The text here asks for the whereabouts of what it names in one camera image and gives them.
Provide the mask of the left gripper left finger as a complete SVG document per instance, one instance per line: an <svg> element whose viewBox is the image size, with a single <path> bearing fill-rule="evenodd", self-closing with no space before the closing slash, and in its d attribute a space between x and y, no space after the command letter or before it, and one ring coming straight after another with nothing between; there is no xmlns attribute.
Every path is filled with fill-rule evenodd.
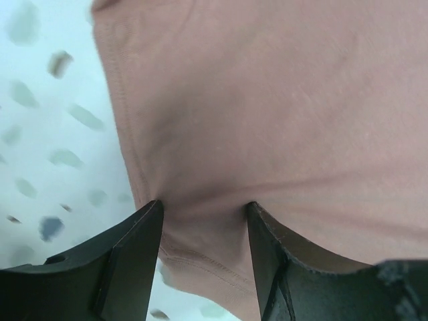
<svg viewBox="0 0 428 321"><path fill-rule="evenodd" d="M151 201L42 265L1 270L1 319L145 320L163 218L162 203Z"/></svg>

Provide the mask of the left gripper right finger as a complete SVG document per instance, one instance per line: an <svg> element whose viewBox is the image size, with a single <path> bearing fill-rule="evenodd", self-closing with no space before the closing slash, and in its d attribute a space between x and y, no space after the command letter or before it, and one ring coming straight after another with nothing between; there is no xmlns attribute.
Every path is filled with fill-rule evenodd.
<svg viewBox="0 0 428 321"><path fill-rule="evenodd" d="M246 215L262 320L427 319L427 260L367 265L307 240L258 203Z"/></svg>

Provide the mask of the pink t shirt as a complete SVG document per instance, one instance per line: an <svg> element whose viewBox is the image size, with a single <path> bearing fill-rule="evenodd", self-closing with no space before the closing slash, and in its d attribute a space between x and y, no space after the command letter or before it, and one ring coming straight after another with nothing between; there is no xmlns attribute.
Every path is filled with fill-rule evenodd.
<svg viewBox="0 0 428 321"><path fill-rule="evenodd" d="M172 285L259 320L243 206L364 263L427 257L426 1L95 1Z"/></svg>

